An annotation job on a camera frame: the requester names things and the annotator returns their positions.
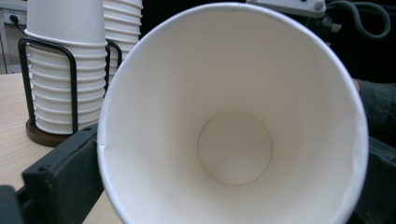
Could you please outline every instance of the electrical outlet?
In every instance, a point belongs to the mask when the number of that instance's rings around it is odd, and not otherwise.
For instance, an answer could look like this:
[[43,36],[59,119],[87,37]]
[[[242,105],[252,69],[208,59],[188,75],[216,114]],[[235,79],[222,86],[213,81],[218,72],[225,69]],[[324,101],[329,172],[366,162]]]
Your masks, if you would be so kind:
[[12,20],[9,19],[9,16],[14,15],[14,16],[18,17],[19,25],[26,25],[27,12],[25,12],[25,11],[18,11],[18,10],[4,8],[3,14],[4,14],[4,23],[14,24],[14,22],[12,22]]

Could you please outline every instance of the black cable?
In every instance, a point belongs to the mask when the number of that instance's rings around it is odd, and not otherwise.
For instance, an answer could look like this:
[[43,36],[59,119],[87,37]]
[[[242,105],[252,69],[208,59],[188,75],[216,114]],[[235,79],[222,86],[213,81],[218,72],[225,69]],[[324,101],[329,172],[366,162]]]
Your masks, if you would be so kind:
[[[332,8],[336,8],[336,7],[346,7],[348,9],[350,9],[353,14],[353,19],[355,21],[356,29],[358,30],[358,32],[361,35],[363,35],[369,39],[382,39],[385,36],[387,36],[390,31],[389,14],[383,7],[381,7],[378,4],[369,3],[369,2],[351,3],[348,1],[340,0],[340,1],[331,2],[327,5],[327,9],[332,9]],[[380,16],[382,17],[382,20],[384,21],[384,32],[382,32],[382,34],[374,35],[374,34],[368,32],[364,28],[363,24],[361,23],[361,15],[359,13],[358,7],[370,7],[370,8],[375,9],[379,12]]]
[[25,32],[20,28],[20,26],[18,25],[19,20],[18,20],[18,17],[17,17],[17,16],[15,16],[15,15],[10,15],[10,16],[9,16],[9,19],[14,23],[14,25],[17,27],[17,29],[21,31],[21,33],[23,33],[25,36],[27,36],[26,33],[25,33]]

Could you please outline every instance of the wooden base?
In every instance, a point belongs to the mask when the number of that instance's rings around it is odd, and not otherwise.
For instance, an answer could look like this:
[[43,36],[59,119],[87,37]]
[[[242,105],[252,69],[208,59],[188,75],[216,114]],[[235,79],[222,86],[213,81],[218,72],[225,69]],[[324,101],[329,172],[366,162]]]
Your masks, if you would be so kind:
[[35,125],[30,124],[29,119],[26,121],[26,133],[30,140],[45,147],[57,147],[72,135],[46,133],[38,129]]

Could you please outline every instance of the wooden table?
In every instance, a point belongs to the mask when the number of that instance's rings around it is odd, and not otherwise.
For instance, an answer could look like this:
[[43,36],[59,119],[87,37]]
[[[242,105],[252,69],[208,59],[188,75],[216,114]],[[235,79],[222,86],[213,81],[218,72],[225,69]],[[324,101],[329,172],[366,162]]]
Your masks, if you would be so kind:
[[[25,123],[28,111],[21,74],[0,75],[0,185],[20,189],[21,172],[46,155],[52,147],[32,142]],[[105,193],[84,223],[121,223]]]

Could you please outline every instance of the stack of paper cups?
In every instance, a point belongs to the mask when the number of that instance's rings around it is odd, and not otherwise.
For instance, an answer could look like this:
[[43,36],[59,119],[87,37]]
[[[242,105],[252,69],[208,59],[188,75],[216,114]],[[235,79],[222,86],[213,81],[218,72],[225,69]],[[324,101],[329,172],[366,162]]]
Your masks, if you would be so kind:
[[[78,129],[99,119],[106,85],[106,35],[103,5],[96,0],[28,2],[25,33],[67,48],[75,57]],[[35,124],[47,133],[71,134],[70,64],[61,52],[28,48]]]
[[[122,59],[139,41],[142,0],[104,0],[106,38],[114,41],[122,51]],[[117,71],[118,54],[110,48],[109,81]]]

